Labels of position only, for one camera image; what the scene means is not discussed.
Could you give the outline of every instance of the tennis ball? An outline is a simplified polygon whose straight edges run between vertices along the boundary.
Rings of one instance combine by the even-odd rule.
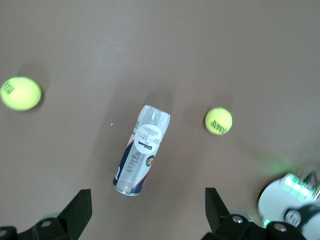
[[[232,126],[232,116],[227,109],[222,107],[213,108],[205,116],[205,126],[210,133],[223,135]]]
[[[0,88],[0,96],[8,108],[25,111],[38,104],[41,99],[41,89],[32,79],[16,76],[4,82]]]

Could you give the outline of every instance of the round white sticker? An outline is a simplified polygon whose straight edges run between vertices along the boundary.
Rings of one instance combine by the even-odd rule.
[[[134,145],[142,154],[151,154],[160,145],[161,129],[152,124],[145,124],[138,128],[134,136]]]

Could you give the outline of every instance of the smooth brown surface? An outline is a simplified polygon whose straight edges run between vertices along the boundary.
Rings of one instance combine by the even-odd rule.
[[[86,188],[82,240],[201,239],[205,187],[258,223],[262,187],[319,159],[319,46],[318,0],[0,1],[0,83],[44,91],[30,111],[0,104],[0,226],[24,231]],[[112,180],[144,104],[171,123],[128,197]],[[219,106],[224,136],[203,125]]]

